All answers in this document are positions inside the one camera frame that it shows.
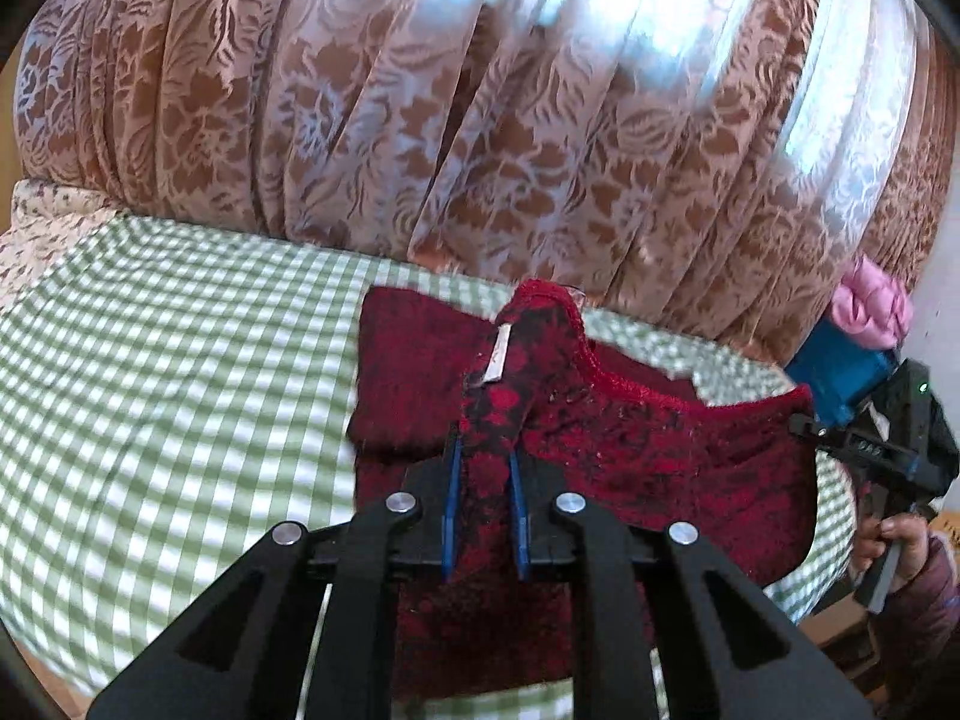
floral pattern fabric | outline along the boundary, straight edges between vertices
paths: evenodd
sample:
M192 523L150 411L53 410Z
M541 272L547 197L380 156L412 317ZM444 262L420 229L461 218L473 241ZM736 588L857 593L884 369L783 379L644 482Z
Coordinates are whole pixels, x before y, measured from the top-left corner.
M11 199L11 228L0 235L0 313L117 211L99 191L18 181Z
M911 0L49 0L29 175L785 361L863 251L908 285L954 69Z

purple jacket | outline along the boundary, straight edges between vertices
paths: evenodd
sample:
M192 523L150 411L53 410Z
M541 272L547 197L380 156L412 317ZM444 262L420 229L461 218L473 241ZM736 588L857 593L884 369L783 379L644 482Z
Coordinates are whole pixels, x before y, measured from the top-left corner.
M907 700L931 666L947 656L947 650L960 647L960 635L953 635L958 621L956 576L947 547L932 536L923 570L887 598L884 610L874 620L893 706Z

white tag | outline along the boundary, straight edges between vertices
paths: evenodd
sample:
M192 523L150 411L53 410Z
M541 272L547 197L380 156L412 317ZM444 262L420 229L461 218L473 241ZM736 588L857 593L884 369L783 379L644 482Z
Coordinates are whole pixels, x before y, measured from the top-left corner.
M889 442L890 420L885 418L885 416L877 410L874 401L870 401L870 403L867 404L867 411L870 412L870 419L874 420L874 427L877 428L877 432L880 433L882 440Z
M510 328L512 328L512 324L501 324L497 329L493 354L490 356L487 372L483 374L481 384L498 382L503 378L503 365L507 362L507 345L510 343Z

red knit fabric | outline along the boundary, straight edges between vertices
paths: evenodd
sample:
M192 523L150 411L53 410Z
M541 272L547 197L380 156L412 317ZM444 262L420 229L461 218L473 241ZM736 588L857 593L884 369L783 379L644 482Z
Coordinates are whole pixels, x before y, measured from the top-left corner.
M482 385L496 327L454 314L400 290L372 290L361 314L359 402L349 427L358 506L396 490L405 464L439 451L457 410L463 437L457 567L443 586L402 590L397 696L480 693L570 674L565 591L520 583L512 564L507 459L515 446L562 464L570 490L624 522L695 523L757 584L781 578L808 553L814 451L787 432L792 413L812 413L806 389L707 408L688 383L594 347L566 291L536 281L498 316L497 325L512 324L504 373Z

checkered bedsheet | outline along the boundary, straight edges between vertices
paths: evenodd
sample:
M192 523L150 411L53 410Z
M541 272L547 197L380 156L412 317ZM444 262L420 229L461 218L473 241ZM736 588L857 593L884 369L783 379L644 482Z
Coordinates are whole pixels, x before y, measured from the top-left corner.
M356 333L368 286L493 317L507 287L350 253L117 218L0 314L0 616L95 692L283 519L353 512ZM781 373L605 311L587 333L725 404ZM853 498L819 456L813 548L768 589L794 619L846 565ZM569 683L397 717L569 717Z

